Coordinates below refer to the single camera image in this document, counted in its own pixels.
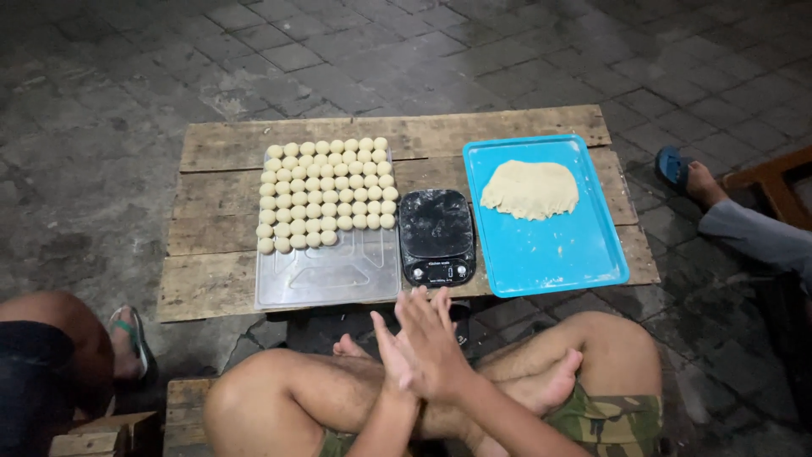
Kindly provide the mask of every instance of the bare foot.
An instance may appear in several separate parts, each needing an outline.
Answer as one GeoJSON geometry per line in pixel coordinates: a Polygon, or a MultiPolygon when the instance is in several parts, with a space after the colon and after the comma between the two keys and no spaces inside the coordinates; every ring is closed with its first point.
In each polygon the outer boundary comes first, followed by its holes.
{"type": "Polygon", "coordinates": [[[336,357],[361,357],[362,359],[372,360],[372,355],[361,349],[358,343],[352,340],[349,333],[342,335],[339,342],[333,344],[333,355],[336,357]]]}
{"type": "MultiPolygon", "coordinates": [[[[131,308],[122,307],[121,312],[113,316],[113,320],[122,320],[135,328],[136,319],[132,315],[131,308]]],[[[141,361],[132,349],[130,334],[118,325],[113,327],[110,333],[110,342],[113,345],[113,378],[120,381],[131,381],[136,379],[140,373],[141,361]]]]}
{"type": "MultiPolygon", "coordinates": [[[[499,385],[511,398],[531,410],[536,416],[545,416],[567,400],[575,387],[575,372],[581,366],[584,355],[567,349],[561,360],[549,370],[533,376],[525,376],[499,385]]],[[[508,457],[508,452],[493,438],[475,427],[465,442],[477,457],[508,457]]]]}
{"type": "Polygon", "coordinates": [[[705,208],[711,208],[729,198],[713,179],[710,170],[697,161],[688,164],[688,184],[685,189],[688,195],[698,200],[705,208]]]}

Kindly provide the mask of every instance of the stone pavement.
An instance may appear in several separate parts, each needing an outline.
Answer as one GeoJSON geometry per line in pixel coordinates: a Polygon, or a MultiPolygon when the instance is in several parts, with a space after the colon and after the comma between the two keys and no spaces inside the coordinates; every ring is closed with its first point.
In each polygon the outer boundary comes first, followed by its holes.
{"type": "Polygon", "coordinates": [[[811,20],[779,0],[7,0],[0,298],[129,302],[165,379],[221,370],[284,326],[153,320],[188,123],[599,103],[663,283],[493,307],[474,349],[620,313],[672,348],[709,455],[806,455],[746,274],[649,165],[664,144],[720,174],[812,143],[811,20]]]}

